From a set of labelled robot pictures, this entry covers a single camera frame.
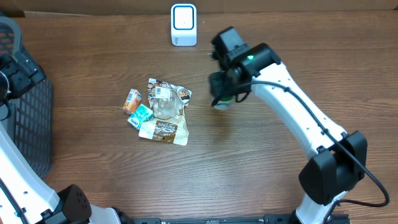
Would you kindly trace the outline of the green lid spice jar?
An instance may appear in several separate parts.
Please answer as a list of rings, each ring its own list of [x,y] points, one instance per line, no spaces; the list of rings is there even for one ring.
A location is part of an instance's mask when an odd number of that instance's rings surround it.
[[[214,109],[216,110],[227,110],[230,104],[234,101],[233,96],[226,96],[219,101],[217,101],[216,105],[214,105]]]

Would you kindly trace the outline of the brown white snack bag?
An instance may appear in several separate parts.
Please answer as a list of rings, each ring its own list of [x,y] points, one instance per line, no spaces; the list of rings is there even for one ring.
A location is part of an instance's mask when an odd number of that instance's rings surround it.
[[[192,92],[183,86],[150,78],[147,96],[154,117],[143,122],[139,137],[187,145],[189,130],[185,119],[185,107],[192,98]]]

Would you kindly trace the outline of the cream green packet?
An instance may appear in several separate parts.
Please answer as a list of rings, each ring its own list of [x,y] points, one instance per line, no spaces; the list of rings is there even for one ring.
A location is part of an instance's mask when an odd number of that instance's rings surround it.
[[[154,112],[146,105],[140,104],[135,112],[128,117],[127,122],[137,130],[140,130],[142,123],[151,120]]]

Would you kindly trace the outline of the orange tissue pack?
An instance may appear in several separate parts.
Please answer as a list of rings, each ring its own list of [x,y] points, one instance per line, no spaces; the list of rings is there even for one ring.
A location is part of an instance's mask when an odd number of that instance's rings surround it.
[[[131,89],[123,106],[123,111],[133,114],[141,103],[142,96],[138,90]]]

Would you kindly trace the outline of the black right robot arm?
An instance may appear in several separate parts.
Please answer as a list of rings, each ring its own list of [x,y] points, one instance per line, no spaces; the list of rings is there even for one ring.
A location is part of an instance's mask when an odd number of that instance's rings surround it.
[[[212,106],[253,93],[267,103],[299,141],[308,162],[299,173],[305,195],[290,215],[266,215],[265,223],[349,223],[334,209],[365,176],[368,143],[327,117],[301,90],[280,57],[265,43],[213,41],[221,71],[209,76]]]

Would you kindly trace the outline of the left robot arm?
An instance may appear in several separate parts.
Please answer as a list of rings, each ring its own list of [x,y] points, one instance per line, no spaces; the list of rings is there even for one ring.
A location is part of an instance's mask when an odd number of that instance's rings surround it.
[[[75,184],[56,192],[43,181],[51,167],[52,86],[23,52],[1,54],[1,105],[16,122],[14,136],[1,128],[3,223],[132,223],[118,208],[91,205]]]

